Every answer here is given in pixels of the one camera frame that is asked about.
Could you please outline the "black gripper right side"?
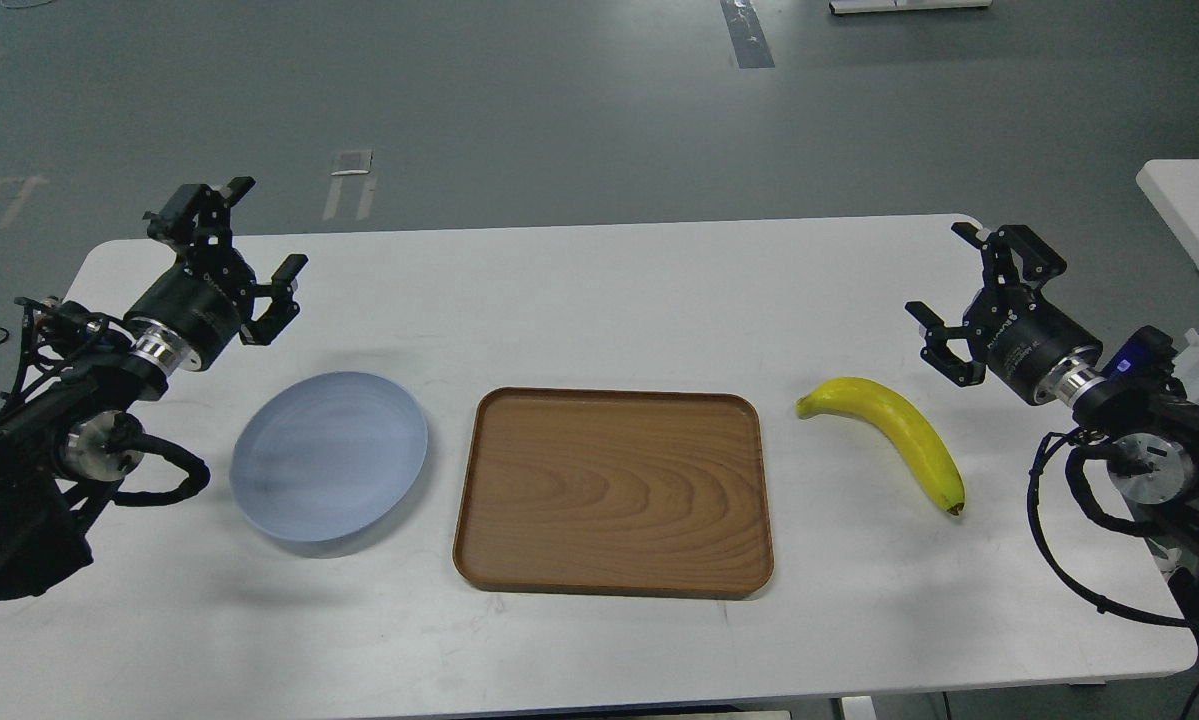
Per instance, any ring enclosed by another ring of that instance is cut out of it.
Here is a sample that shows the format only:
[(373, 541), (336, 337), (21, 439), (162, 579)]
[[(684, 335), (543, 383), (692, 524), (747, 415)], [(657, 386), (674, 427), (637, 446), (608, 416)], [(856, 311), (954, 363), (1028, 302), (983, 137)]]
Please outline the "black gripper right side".
[[(906, 302), (906, 314), (924, 331), (920, 357), (956, 386), (983, 383), (987, 367), (1029, 405), (1050, 403), (1044, 381), (1053, 368), (1066, 357), (1093, 364), (1103, 350), (1091, 332), (1037, 297), (1066, 272), (1066, 261), (1028, 225), (956, 222), (951, 231), (978, 252), (983, 291), (962, 325), (946, 325), (924, 302)], [(954, 353), (951, 341), (964, 341), (969, 357)]]

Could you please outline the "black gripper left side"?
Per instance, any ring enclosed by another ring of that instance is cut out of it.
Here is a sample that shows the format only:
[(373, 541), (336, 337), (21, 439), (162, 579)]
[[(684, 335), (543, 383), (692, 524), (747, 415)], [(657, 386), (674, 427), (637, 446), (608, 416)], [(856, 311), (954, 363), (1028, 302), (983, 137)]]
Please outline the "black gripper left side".
[[(230, 179), (223, 187), (183, 184), (159, 211), (147, 211), (146, 234), (168, 246), (183, 264), (195, 264), (210, 249), (231, 249), (231, 210), (257, 186), (257, 179)], [(257, 283), (245, 264), (219, 266), (218, 273), (174, 265), (125, 313), (125, 328), (139, 334), (159, 328), (183, 346), (180, 368), (207, 370), (233, 338), (269, 346), (299, 315), (296, 288), (305, 254), (289, 254), (270, 282)]]

